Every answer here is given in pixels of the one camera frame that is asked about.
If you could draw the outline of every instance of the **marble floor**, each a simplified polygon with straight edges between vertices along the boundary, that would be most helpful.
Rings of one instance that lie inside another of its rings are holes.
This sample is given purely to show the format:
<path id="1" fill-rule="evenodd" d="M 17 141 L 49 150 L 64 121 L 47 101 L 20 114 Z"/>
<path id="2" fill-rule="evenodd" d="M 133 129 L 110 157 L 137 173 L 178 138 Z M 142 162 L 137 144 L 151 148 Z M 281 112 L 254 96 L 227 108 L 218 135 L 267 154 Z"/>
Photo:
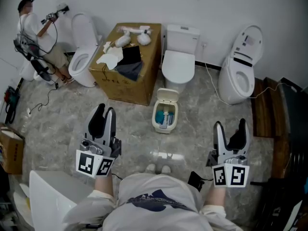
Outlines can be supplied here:
<path id="1" fill-rule="evenodd" d="M 219 71 L 209 70 L 215 85 Z M 250 174 L 248 182 L 267 181 L 270 177 L 273 141 L 252 136 L 251 102 L 227 106 L 217 99 L 204 67 L 196 66 L 195 75 L 181 95 L 176 128 L 169 135 L 155 132 L 151 117 L 156 91 L 163 87 L 163 76 L 158 73 L 149 106 L 109 100 L 99 88 L 85 88 L 74 82 L 50 93 L 48 106 L 34 110 L 28 117 L 26 109 L 37 103 L 46 103 L 51 86 L 44 82 L 24 82 L 16 118 L 12 126 L 26 138 L 22 181 L 28 182 L 31 170 L 62 170 L 88 185 L 94 180 L 75 171 L 75 154 L 82 138 L 84 121 L 98 104 L 105 103 L 116 111 L 116 137 L 122 140 L 122 156 L 113 167 L 113 173 L 124 178 L 136 171 L 142 172 L 150 163 L 169 165 L 174 177 L 188 181 L 191 171 L 211 179 L 211 169 L 205 167 L 213 148 L 213 125 L 220 121 L 227 138 L 232 136 L 243 117 L 251 133 L 248 151 Z M 203 198 L 211 182 L 201 190 Z M 119 180 L 114 177 L 115 192 Z M 261 188 L 247 185 L 244 189 L 228 189 L 227 218 L 243 226 L 252 226 Z"/>

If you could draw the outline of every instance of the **small plastic container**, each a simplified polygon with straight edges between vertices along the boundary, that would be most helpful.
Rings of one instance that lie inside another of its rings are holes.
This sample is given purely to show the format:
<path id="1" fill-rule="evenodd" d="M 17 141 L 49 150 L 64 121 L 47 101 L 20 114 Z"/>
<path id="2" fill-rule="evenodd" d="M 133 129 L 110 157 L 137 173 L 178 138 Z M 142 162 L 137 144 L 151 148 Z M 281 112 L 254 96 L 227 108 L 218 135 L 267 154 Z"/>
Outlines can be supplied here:
<path id="1" fill-rule="evenodd" d="M 157 91 L 157 101 L 154 105 L 152 115 L 152 125 L 158 133 L 169 134 L 177 125 L 178 121 L 178 104 L 179 93 L 176 90 L 160 88 Z M 167 125 L 167 128 L 160 128 L 161 124 L 156 123 L 155 116 L 157 111 L 172 112 L 174 119 L 171 125 Z"/>

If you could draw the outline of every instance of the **black cloth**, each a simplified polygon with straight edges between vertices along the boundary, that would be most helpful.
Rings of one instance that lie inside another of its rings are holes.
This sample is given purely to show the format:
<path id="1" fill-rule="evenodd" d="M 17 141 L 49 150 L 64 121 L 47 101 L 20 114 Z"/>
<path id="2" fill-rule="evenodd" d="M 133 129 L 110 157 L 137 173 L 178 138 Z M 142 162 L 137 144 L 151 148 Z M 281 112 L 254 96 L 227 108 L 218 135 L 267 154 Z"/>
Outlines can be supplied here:
<path id="1" fill-rule="evenodd" d="M 123 59 L 118 65 L 135 64 L 141 62 L 139 46 L 127 47 L 123 49 Z"/>
<path id="2" fill-rule="evenodd" d="M 124 77 L 137 81 L 142 66 L 143 61 L 140 61 L 134 64 L 118 65 L 115 67 L 115 70 Z"/>

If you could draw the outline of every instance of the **wooden board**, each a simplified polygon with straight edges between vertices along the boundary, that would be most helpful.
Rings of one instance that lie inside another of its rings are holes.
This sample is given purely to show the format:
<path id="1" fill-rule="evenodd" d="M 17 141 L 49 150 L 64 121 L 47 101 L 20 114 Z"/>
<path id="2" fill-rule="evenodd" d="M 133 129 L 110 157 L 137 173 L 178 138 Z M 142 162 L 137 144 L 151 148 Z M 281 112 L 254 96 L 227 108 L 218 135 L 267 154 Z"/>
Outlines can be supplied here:
<path id="1" fill-rule="evenodd" d="M 290 158 L 290 147 L 288 136 L 279 136 L 274 139 L 273 162 L 271 167 L 271 177 L 285 178 L 288 176 L 288 164 Z"/>
<path id="2" fill-rule="evenodd" d="M 270 79 L 265 78 L 264 84 L 266 87 L 270 87 L 275 89 L 278 85 L 278 82 Z M 285 120 L 285 113 L 283 109 L 282 97 L 280 94 L 279 87 L 277 87 L 276 91 L 271 89 L 266 91 L 266 95 L 270 100 L 271 108 L 269 109 L 270 112 L 270 119 L 273 126 L 273 136 L 285 136 L 287 134 L 286 129 L 286 120 Z"/>
<path id="3" fill-rule="evenodd" d="M 265 90 L 266 86 L 263 80 L 255 78 L 255 89 L 252 97 L 256 97 L 259 93 Z M 251 99 L 251 107 L 253 114 L 253 128 L 254 136 L 256 137 L 274 137 L 274 128 L 272 126 L 271 105 L 270 100 L 266 95 L 265 91 L 263 94 L 258 96 L 256 99 Z"/>

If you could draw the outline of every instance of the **shorts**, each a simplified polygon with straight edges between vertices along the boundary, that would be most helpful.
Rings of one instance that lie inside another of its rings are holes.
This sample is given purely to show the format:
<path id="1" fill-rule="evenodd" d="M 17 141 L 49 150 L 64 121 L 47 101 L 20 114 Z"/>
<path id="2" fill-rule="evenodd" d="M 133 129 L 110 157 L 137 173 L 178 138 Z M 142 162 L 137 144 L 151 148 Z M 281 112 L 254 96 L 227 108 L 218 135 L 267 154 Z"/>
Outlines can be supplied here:
<path id="1" fill-rule="evenodd" d="M 64 55 L 64 51 L 62 50 L 61 46 L 58 44 L 55 44 L 52 51 L 50 53 L 47 53 L 43 55 L 44 60 L 52 63 L 57 68 L 62 68 L 64 66 L 68 66 L 69 61 L 67 60 L 67 57 Z"/>

